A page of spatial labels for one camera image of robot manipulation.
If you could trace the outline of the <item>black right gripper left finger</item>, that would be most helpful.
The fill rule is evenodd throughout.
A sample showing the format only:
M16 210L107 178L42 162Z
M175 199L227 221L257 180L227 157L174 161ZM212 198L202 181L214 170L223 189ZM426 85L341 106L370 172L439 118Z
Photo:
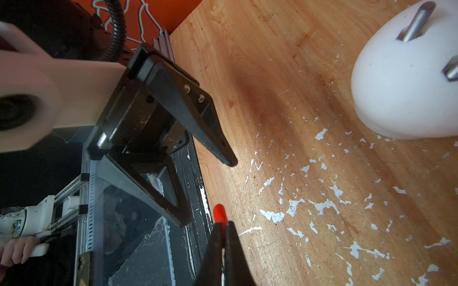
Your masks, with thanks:
M221 286L223 275L223 249L225 229L222 223L213 225L203 262L194 286Z

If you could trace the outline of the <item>operator hand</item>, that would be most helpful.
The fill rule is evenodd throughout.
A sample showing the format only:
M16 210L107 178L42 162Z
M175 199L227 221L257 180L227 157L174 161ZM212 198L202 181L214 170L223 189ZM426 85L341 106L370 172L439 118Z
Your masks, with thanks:
M1 242L1 282L7 276L7 269L24 264L31 256L40 239L34 236L13 238Z

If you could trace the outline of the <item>red screw protection sleeve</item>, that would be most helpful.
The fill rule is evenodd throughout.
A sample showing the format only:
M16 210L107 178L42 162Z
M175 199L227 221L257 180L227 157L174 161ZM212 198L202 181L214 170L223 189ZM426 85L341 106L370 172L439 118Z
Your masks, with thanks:
M213 208L213 218L216 224L221 224L222 228L225 229L228 224L228 218L225 211L225 207L222 204L217 204Z

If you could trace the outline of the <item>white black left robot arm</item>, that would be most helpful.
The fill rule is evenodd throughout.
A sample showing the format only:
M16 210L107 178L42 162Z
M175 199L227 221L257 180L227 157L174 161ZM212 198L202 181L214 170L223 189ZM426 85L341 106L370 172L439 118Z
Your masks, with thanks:
M74 1L1 2L1 151L90 126L99 177L186 226L192 213L171 159L183 133L230 167L237 158L212 97L154 46L132 52L120 2L106 5L110 33Z

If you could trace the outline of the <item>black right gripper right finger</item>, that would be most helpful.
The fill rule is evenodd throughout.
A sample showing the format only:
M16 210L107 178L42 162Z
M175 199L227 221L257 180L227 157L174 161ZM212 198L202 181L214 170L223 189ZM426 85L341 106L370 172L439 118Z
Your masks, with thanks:
M225 286L256 286L232 221L225 229L224 279Z

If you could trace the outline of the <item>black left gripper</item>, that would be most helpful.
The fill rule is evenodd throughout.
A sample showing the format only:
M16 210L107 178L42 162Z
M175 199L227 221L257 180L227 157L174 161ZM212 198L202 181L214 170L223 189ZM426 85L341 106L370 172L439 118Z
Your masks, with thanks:
M141 44L85 145L99 178L184 227L192 211L169 154L189 143L186 130L227 166L238 160L211 96L174 61L170 46Z

